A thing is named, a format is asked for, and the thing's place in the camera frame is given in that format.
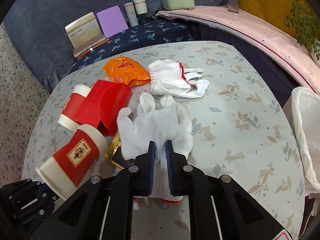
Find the screw head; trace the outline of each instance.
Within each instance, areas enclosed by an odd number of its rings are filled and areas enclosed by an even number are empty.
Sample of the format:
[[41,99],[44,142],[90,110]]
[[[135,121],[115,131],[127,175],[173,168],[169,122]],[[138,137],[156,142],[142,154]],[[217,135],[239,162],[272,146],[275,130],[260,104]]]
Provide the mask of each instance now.
[[223,175],[223,176],[221,177],[221,180],[222,180],[223,182],[225,182],[225,183],[229,183],[229,182],[231,181],[231,177],[228,176],[228,175]]
[[90,179],[91,183],[93,183],[93,184],[97,184],[100,180],[101,180],[101,179],[100,179],[99,176],[93,176],[93,177]]
[[190,165],[185,165],[183,166],[183,170],[186,172],[190,172],[190,171],[193,171],[193,167]]
[[133,165],[133,166],[130,166],[130,167],[129,167],[129,171],[130,171],[130,172],[137,172],[138,170],[139,170],[139,167],[138,167],[138,166],[134,166],[134,165]]

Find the white paper cup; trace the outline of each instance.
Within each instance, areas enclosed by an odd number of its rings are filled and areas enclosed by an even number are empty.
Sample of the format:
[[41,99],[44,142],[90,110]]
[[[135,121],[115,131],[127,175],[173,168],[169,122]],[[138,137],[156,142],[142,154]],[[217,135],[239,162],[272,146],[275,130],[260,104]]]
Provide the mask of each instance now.
[[83,124],[71,140],[51,156],[36,172],[62,199],[77,189],[92,164],[108,150],[103,135],[93,126]]
[[78,128],[80,124],[74,120],[74,117],[90,91],[91,88],[85,85],[75,86],[66,106],[64,107],[58,119],[59,124],[63,125],[65,128],[71,131],[75,131]]

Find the purple notebook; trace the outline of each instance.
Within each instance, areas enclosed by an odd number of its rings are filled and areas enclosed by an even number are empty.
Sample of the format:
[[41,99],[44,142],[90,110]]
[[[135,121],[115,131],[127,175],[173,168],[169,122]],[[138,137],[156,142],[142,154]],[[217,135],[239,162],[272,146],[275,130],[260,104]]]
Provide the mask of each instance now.
[[117,5],[98,12],[97,17],[106,38],[129,28]]

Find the white bottle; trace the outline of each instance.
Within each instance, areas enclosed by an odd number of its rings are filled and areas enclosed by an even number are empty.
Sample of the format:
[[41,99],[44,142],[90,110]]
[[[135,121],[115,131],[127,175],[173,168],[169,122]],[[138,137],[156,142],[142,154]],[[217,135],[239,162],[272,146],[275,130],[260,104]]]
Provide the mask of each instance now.
[[148,20],[146,0],[133,0],[140,22],[146,23]]
[[135,27],[138,25],[137,15],[134,10],[133,2],[124,4],[125,12],[127,13],[129,24],[131,27]]

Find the terrazzo floor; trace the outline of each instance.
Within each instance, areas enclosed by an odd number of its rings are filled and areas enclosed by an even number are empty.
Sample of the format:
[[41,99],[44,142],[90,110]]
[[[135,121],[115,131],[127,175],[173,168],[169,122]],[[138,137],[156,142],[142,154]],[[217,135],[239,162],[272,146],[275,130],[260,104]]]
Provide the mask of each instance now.
[[0,187],[21,177],[34,125],[49,92],[37,81],[0,25]]

